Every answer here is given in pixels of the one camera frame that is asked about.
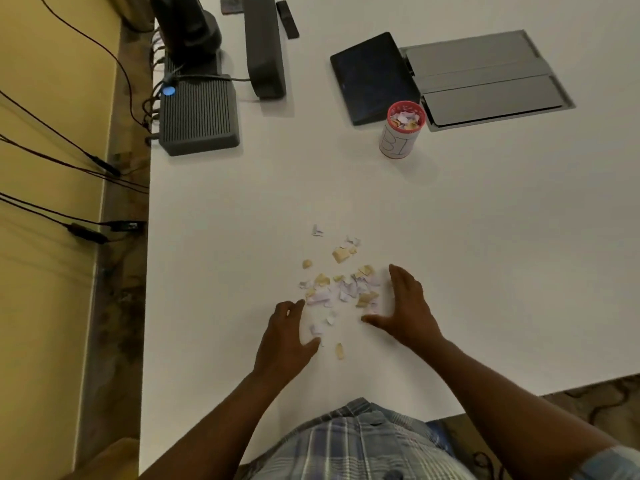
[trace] table surface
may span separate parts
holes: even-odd
[[[201,1],[220,24],[225,72],[246,77],[244,17]],[[637,373],[640,0],[287,1],[301,35],[280,29],[286,99],[259,102],[235,83],[238,148],[152,150],[141,470],[252,369],[275,303],[319,272],[406,266],[446,337],[535,394]],[[519,29],[576,109],[425,128],[402,161],[380,154],[382,123],[350,124],[332,54],[384,31],[405,47]],[[325,237],[311,237],[315,223]],[[346,234],[362,246],[338,265]],[[357,396],[423,420],[461,412],[353,304],[324,343],[245,460]]]

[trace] floor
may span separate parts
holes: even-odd
[[[120,47],[120,60],[131,78],[134,112],[139,118],[140,104],[152,88],[148,66],[150,40],[150,35],[125,31]],[[129,94],[121,73],[116,88],[109,161],[133,170],[128,176],[132,181],[148,185],[150,151],[144,142],[147,133],[129,115]],[[148,217],[146,195],[114,187],[109,188],[105,202],[105,219]],[[146,244],[145,235],[134,237],[114,246],[111,253],[105,249],[99,258],[98,293],[89,338],[79,434],[79,467],[121,438],[140,437]],[[628,395],[623,405],[600,411],[595,425],[621,443],[640,449],[639,385],[638,377],[619,379],[569,392],[573,397],[560,392],[547,399],[587,420],[594,408],[619,403]],[[486,470],[476,468],[471,461],[473,452],[492,454],[468,417],[455,416],[444,423],[460,446],[460,458],[479,479],[490,478]],[[499,463],[492,458],[497,471]]]

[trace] wall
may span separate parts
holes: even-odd
[[[107,0],[46,0],[117,51]],[[40,0],[3,0],[0,89],[95,155],[106,152],[116,65]],[[0,133],[92,167],[0,96]],[[102,181],[0,143],[0,191],[97,219]],[[96,246],[0,201],[0,479],[57,479],[72,469]]]

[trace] white cup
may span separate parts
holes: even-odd
[[[404,130],[391,122],[391,116],[399,112],[414,112],[418,115],[418,128]],[[386,157],[400,159],[411,153],[413,144],[427,120],[427,114],[420,104],[413,101],[398,101],[391,105],[387,112],[385,127],[380,136],[380,151]]]

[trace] red cup rim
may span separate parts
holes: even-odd
[[[418,128],[412,129],[412,130],[404,130],[402,128],[398,128],[391,122],[391,110],[399,105],[409,105],[416,110],[416,112],[420,115],[420,126]],[[414,103],[413,101],[398,101],[391,104],[391,106],[389,106],[389,109],[387,111],[387,122],[389,126],[391,126],[391,128],[393,128],[398,133],[404,133],[404,134],[415,133],[416,131],[420,131],[424,126],[424,124],[427,122],[427,113],[424,112],[424,108],[418,103]]]

